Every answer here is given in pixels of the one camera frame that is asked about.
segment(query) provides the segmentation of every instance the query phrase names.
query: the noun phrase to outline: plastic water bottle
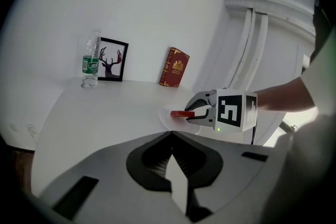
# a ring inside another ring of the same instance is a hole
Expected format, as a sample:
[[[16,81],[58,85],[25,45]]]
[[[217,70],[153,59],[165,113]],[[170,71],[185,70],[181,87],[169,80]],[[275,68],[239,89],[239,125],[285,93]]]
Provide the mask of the plastic water bottle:
[[[95,88],[98,84],[100,30],[92,30],[86,45],[82,64],[82,87]]]

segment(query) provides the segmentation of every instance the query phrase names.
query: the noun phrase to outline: gold emblem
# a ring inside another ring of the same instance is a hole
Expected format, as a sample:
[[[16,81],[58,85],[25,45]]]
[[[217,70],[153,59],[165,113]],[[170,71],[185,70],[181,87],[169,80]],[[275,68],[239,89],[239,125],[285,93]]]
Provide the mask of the gold emblem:
[[[179,70],[179,71],[183,71],[183,63],[181,60],[176,61],[173,65],[173,69]]]

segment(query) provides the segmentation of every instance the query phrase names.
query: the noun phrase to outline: picture frame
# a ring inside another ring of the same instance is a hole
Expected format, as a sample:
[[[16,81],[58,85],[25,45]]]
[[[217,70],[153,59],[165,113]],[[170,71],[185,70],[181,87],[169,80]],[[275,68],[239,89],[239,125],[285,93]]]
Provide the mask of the picture frame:
[[[101,38],[98,80],[122,81],[128,43]]]

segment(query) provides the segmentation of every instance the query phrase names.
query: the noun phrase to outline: book cover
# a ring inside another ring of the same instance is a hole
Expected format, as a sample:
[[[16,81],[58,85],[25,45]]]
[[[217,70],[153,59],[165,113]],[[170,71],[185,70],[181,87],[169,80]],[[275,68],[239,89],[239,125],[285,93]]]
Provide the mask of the book cover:
[[[159,84],[166,87],[180,86],[188,61],[189,55],[176,48],[170,48]]]

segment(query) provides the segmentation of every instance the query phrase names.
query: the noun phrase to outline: black cable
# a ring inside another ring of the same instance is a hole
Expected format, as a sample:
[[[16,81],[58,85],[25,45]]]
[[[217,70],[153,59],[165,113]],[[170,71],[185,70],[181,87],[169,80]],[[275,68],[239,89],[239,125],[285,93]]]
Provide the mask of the black cable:
[[[254,137],[256,136],[257,124],[258,124],[258,116],[257,116],[257,120],[256,120],[256,126],[253,127],[251,145],[254,145]]]

